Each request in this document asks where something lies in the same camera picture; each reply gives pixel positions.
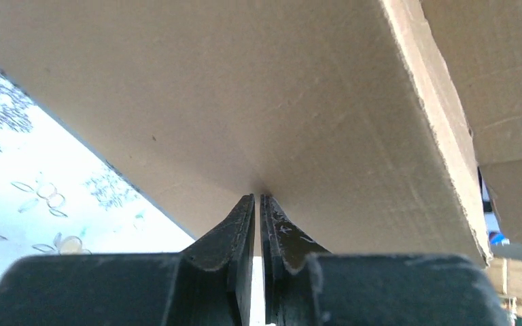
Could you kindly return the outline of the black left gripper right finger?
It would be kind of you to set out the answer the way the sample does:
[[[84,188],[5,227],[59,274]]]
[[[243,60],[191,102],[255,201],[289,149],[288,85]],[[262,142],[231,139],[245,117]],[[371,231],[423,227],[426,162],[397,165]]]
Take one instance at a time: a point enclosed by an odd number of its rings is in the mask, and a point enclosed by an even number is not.
[[[265,321],[274,325],[507,325],[482,269],[452,254],[335,255],[260,198]]]

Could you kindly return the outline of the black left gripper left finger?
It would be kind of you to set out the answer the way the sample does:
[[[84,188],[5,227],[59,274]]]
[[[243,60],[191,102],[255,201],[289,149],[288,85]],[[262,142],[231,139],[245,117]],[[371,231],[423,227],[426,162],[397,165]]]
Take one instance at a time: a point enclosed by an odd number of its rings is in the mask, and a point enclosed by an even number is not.
[[[248,325],[255,198],[178,253],[32,256],[0,280],[1,325]]]

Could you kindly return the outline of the cardboard box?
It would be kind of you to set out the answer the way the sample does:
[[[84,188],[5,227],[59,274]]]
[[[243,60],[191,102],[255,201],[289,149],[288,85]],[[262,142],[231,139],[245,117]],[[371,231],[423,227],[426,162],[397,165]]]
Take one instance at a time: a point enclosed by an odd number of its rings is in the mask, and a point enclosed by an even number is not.
[[[522,1],[0,1],[0,68],[195,236],[483,261],[483,178],[522,245]]]

